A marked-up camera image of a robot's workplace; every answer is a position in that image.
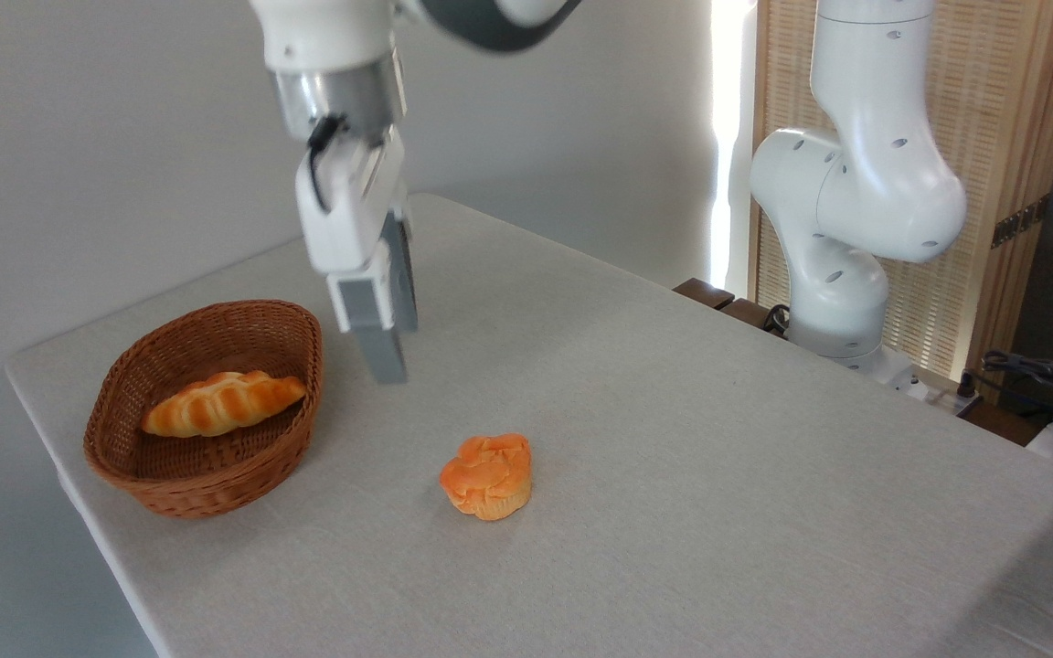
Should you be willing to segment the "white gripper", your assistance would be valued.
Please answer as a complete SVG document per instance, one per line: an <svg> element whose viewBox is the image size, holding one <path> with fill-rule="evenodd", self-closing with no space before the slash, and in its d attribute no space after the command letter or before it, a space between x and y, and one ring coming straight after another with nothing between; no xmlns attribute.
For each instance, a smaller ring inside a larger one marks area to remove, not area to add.
<svg viewBox="0 0 1053 658"><path fill-rule="evenodd" d="M406 382L399 333L418 330L408 226L399 219L408 200L404 162L397 128L378 145L338 131L310 145L296 172L311 266L329 274L339 330L354 335L372 377L384 385Z"/></svg>

